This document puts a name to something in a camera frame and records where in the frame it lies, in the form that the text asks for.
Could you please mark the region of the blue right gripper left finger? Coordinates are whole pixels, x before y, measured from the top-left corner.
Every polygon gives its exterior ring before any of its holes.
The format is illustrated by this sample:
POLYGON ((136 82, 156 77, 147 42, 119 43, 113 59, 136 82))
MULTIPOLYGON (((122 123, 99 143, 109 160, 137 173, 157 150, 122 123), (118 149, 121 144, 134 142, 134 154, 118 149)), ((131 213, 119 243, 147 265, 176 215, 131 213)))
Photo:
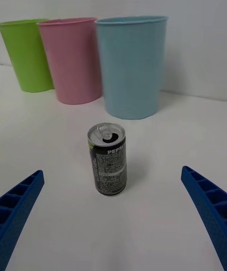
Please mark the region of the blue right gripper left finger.
POLYGON ((43 171, 37 170, 0 198, 0 270, 2 271, 9 263, 43 186, 43 171))

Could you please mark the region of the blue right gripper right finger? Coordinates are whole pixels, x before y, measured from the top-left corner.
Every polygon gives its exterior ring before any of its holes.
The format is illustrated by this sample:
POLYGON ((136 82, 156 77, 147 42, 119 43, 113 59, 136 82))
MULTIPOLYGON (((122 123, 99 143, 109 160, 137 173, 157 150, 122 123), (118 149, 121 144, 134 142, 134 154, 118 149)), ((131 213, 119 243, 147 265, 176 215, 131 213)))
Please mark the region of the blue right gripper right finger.
POLYGON ((227 193, 188 166, 182 168, 181 181, 227 270, 227 193))

